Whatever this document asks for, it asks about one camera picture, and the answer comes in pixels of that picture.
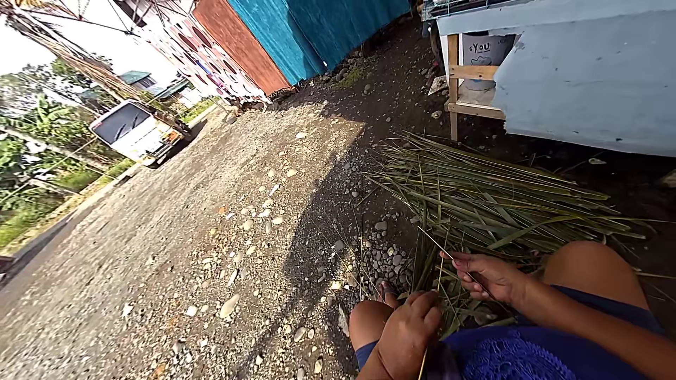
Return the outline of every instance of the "hand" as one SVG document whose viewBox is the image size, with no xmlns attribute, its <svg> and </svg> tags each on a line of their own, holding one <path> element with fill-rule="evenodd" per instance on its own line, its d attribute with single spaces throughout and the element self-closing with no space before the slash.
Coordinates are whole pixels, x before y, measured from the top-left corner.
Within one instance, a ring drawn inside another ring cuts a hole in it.
<svg viewBox="0 0 676 380">
<path fill-rule="evenodd" d="M 417 291 L 394 310 L 374 349 L 393 380 L 417 379 L 427 344 L 437 337 L 441 311 L 435 291 Z"/>
<path fill-rule="evenodd" d="M 453 266 L 458 270 L 460 284 L 469 290 L 475 300 L 490 300 L 486 292 L 496 300 L 508 304 L 519 304 L 525 297 L 527 284 L 532 279 L 516 267 L 486 255 L 470 255 L 462 252 L 454 252 Z"/>
</svg>

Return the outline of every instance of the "white van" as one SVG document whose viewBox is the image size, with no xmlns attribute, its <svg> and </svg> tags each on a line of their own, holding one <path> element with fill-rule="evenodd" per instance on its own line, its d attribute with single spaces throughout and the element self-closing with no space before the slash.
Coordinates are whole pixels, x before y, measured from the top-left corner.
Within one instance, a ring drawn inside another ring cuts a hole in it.
<svg viewBox="0 0 676 380">
<path fill-rule="evenodd" d="M 89 129 L 111 148 L 151 168 L 190 136 L 185 123 L 159 115 L 135 100 L 123 101 L 94 120 Z"/>
</svg>

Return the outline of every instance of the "white bucket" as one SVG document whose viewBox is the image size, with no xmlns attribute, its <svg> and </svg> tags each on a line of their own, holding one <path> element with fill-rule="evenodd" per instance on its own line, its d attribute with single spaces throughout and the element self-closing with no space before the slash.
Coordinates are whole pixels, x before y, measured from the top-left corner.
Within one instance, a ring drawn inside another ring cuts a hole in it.
<svg viewBox="0 0 676 380">
<path fill-rule="evenodd" d="M 465 65 L 500 65 L 514 44 L 514 35 L 477 36 L 462 35 L 462 63 Z M 496 86 L 492 80 L 465 79 L 464 86 L 470 90 L 488 90 Z"/>
</svg>

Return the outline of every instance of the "wooden frame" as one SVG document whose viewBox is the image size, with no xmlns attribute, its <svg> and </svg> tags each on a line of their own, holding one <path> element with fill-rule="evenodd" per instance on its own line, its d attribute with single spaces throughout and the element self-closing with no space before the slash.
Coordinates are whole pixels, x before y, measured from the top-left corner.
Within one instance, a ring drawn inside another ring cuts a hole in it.
<svg viewBox="0 0 676 380">
<path fill-rule="evenodd" d="M 458 65 L 459 38 L 459 34 L 448 35 L 448 101 L 444 108 L 451 114 L 451 139 L 453 141 L 458 141 L 459 138 L 458 114 L 505 119 L 504 112 L 491 105 L 496 93 L 495 89 L 472 91 L 458 85 L 458 79 L 493 80 L 499 68 L 499 66 Z"/>
</svg>

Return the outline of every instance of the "blue wall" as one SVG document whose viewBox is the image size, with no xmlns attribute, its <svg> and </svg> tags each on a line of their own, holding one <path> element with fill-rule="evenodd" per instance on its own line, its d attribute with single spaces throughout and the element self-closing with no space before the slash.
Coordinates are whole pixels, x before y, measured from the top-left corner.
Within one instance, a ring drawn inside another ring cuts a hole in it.
<svg viewBox="0 0 676 380">
<path fill-rule="evenodd" d="M 332 70 L 408 0 L 228 0 L 287 80 Z"/>
</svg>

